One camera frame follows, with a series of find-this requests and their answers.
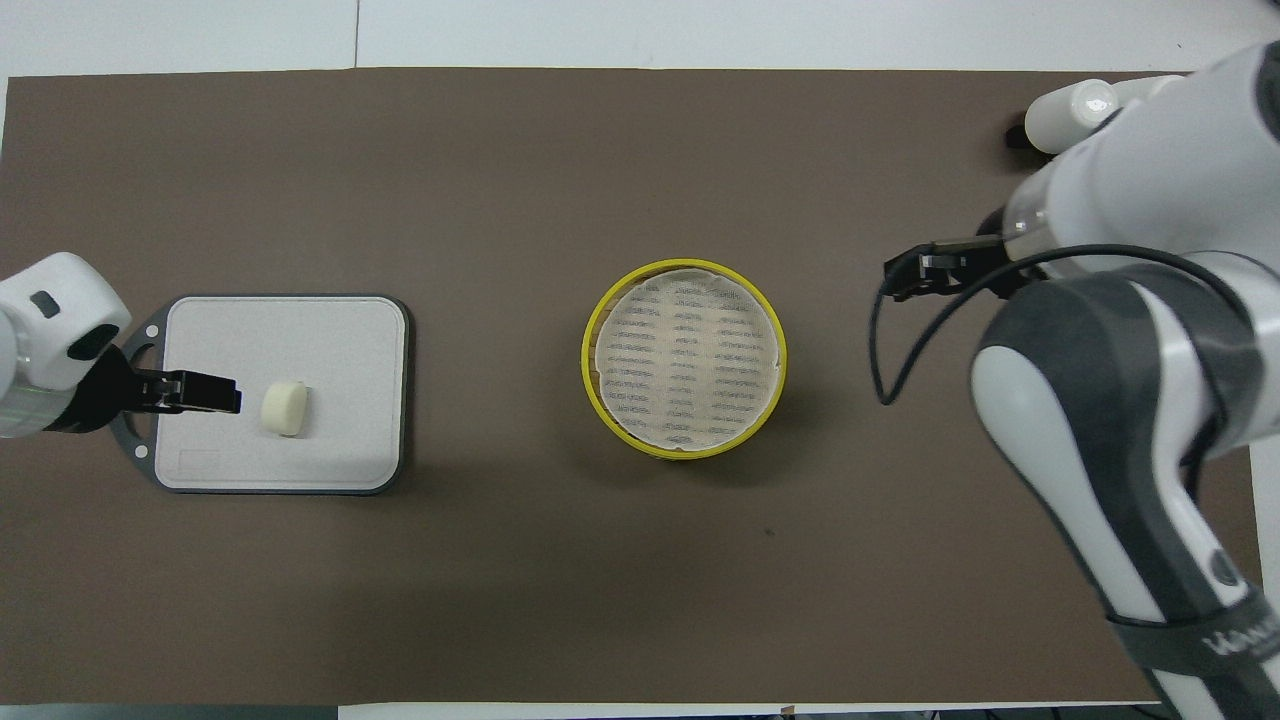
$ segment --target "white cylindrical block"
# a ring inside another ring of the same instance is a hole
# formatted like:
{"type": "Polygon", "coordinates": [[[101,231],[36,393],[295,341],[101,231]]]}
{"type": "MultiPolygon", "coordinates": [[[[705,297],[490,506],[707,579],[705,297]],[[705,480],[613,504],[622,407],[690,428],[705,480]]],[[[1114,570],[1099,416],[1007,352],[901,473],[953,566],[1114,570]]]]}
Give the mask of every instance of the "white cylindrical block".
{"type": "Polygon", "coordinates": [[[300,382],[271,383],[262,396],[262,429],[293,437],[307,416],[307,386],[300,382]]]}
{"type": "Polygon", "coordinates": [[[1115,90],[1101,79],[1085,79],[1042,95],[1027,109],[1027,138],[1057,155],[1089,137],[1120,108],[1115,90]]]}

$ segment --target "white table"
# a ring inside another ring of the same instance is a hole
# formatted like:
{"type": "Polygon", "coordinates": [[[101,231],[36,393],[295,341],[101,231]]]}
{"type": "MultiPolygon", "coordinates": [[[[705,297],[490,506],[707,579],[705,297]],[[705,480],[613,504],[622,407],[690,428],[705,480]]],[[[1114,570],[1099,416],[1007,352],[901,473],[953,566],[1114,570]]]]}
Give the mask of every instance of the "white table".
{"type": "MultiPolygon", "coordinates": [[[[14,76],[411,65],[1192,70],[1275,38],[1280,6],[1268,0],[0,0],[0,88],[14,76]]],[[[1280,593],[1280,439],[1254,446],[1252,456],[1265,584],[1280,593]]],[[[340,716],[780,708],[397,703],[344,707],[340,716]]]]}

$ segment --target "black strap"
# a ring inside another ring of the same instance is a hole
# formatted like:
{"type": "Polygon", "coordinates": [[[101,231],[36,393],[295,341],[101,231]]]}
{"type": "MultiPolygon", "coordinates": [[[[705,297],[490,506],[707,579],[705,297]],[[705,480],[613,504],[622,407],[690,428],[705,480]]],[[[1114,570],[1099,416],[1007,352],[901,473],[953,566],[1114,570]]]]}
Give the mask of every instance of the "black strap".
{"type": "Polygon", "coordinates": [[[1156,624],[1108,618],[1142,667],[1212,678],[1256,667],[1280,655],[1280,616],[1256,587],[1239,603],[1188,623],[1156,624]]]}

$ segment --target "brown mat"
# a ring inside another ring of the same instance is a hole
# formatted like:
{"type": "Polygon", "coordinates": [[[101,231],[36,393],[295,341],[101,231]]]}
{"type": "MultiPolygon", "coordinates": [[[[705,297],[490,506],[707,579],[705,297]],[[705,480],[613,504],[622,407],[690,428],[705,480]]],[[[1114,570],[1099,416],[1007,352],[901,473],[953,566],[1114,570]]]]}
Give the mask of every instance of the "brown mat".
{"type": "MultiPolygon", "coordinates": [[[[412,460],[378,497],[170,495],[105,432],[4,442],[0,702],[1151,697],[974,418],[996,301],[900,406],[867,377],[881,263],[1001,205],[1030,168],[1010,117],[1074,79],[14,79],[0,274],[70,250],[136,316],[388,293],[417,338],[412,460]],[[577,370],[600,295],[669,256],[745,274],[791,347],[773,419],[690,464],[613,437],[577,370]]],[[[888,307],[886,354],[937,306],[888,307]]],[[[1257,578],[1247,459],[1206,486],[1257,578]]]]}

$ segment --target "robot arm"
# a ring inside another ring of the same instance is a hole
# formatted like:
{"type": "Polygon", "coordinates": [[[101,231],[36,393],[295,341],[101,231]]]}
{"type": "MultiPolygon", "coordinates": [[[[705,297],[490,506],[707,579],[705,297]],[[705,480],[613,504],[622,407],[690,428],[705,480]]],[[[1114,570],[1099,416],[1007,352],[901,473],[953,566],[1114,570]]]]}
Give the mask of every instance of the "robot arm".
{"type": "Polygon", "coordinates": [[[69,252],[0,282],[0,437],[90,432],[122,411],[239,413],[233,380],[132,368],[111,345],[129,322],[111,286],[69,252]]]}
{"type": "Polygon", "coordinates": [[[1280,430],[1280,42],[1126,106],[979,232],[892,260],[883,293],[1006,281],[970,378],[988,434],[1172,710],[1280,717],[1280,618],[1179,473],[1280,430]],[[1117,246],[1180,256],[1213,287],[1114,254],[998,275],[1117,246]]]}

